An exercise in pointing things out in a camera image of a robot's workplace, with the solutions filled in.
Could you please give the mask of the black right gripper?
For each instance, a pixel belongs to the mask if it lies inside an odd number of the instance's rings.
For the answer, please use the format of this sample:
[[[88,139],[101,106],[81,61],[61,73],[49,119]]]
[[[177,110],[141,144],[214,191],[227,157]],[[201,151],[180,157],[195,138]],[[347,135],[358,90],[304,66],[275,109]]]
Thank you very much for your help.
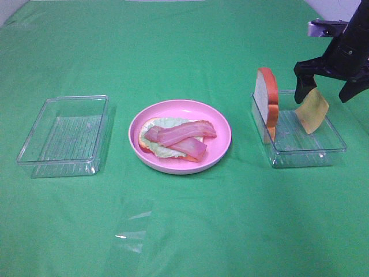
[[[314,76],[345,80],[339,98],[346,103],[368,89],[368,1],[361,1],[343,33],[333,37],[322,56],[297,62],[295,102],[317,87]]]

